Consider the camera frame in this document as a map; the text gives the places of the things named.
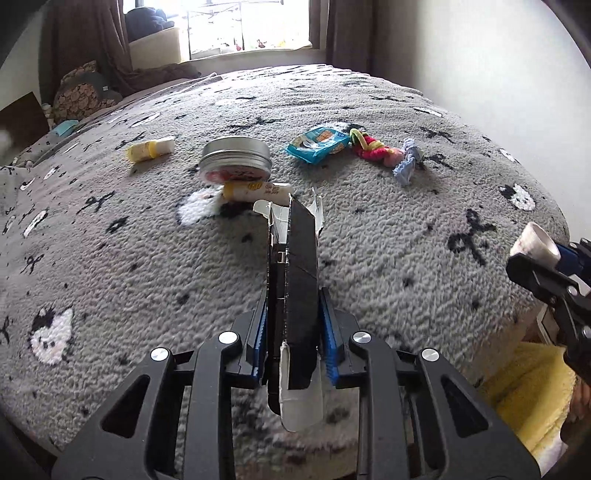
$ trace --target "pink label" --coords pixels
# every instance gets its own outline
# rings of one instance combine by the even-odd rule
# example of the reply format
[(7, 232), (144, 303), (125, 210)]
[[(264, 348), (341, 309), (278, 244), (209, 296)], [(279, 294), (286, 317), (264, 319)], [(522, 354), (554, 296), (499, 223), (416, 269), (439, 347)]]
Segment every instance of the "pink label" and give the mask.
[(211, 183), (226, 183), (227, 181), (266, 180), (269, 176), (268, 172), (260, 168), (230, 165), (208, 171), (205, 179)]

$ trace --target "pillow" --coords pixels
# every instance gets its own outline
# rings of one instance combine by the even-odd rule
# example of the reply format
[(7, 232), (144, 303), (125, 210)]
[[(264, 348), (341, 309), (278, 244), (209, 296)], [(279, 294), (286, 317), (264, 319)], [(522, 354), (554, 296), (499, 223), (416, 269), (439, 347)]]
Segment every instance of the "pillow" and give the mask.
[(64, 120), (82, 120), (98, 110), (116, 105), (122, 99), (123, 96), (112, 91), (100, 73), (82, 70), (69, 81), (62, 81), (53, 103), (53, 113), (57, 124)]
[(82, 67), (78, 67), (78, 68), (72, 70), (71, 72), (66, 73), (63, 76), (63, 78), (61, 79), (60, 87), (62, 87), (64, 84), (66, 84), (67, 82), (72, 80), (77, 75), (84, 73), (84, 72), (98, 72), (98, 66), (96, 64), (96, 60), (89, 61), (88, 63), (85, 63)]

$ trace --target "blue snack packet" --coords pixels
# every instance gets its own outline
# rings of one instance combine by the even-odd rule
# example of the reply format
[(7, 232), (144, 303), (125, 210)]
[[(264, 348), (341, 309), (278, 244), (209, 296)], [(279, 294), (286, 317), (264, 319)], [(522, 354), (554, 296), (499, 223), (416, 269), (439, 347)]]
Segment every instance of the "blue snack packet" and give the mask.
[(329, 127), (318, 127), (298, 135), (285, 149), (290, 155), (317, 164), (327, 155), (344, 150), (351, 137)]

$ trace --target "cat face pattern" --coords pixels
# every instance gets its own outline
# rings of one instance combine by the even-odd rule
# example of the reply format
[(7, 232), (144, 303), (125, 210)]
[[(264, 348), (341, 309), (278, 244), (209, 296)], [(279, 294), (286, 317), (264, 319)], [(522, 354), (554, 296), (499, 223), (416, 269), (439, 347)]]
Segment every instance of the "cat face pattern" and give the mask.
[(72, 338), (74, 308), (56, 314), (53, 308), (42, 308), (33, 320), (29, 345), (41, 363), (57, 365), (66, 354)]

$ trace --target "white paper tape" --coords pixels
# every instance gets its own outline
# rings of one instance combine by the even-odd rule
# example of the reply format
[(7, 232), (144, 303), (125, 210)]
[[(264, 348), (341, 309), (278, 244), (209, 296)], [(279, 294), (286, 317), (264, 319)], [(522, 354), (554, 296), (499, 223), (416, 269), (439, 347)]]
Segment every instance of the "white paper tape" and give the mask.
[(517, 241), (511, 247), (509, 255), (525, 254), (554, 268), (560, 260), (560, 252), (554, 241), (537, 223), (528, 223)]

